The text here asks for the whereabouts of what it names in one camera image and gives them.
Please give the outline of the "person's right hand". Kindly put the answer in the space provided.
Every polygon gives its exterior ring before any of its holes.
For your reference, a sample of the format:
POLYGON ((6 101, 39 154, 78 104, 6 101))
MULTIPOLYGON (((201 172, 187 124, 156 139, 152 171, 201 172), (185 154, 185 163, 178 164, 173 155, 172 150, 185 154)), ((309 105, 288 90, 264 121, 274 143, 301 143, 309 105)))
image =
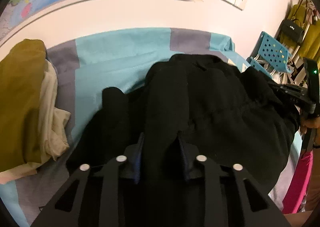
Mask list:
POLYGON ((314 119, 306 119, 301 116, 300 119, 300 132, 306 134, 307 129, 316 129, 316 139, 319 141, 319 128, 320 128, 320 117, 314 119))

